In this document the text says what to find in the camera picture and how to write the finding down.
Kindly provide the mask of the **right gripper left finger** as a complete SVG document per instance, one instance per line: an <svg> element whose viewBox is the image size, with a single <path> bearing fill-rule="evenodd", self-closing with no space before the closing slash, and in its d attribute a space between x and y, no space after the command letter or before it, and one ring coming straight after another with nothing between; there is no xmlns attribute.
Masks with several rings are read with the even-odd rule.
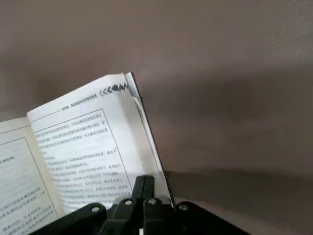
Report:
<svg viewBox="0 0 313 235"><path fill-rule="evenodd" d="M137 235L142 227L145 176L135 179L130 197L120 197L106 209L91 203L38 230L33 235Z"/></svg>

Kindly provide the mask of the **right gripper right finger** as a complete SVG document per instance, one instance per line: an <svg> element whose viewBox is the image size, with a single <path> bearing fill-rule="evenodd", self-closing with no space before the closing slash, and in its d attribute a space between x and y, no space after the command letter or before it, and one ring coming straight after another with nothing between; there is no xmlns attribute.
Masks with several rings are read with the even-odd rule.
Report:
<svg viewBox="0 0 313 235"><path fill-rule="evenodd" d="M145 235L246 235L248 232L183 201L172 207L155 197L153 176L143 176L143 233Z"/></svg>

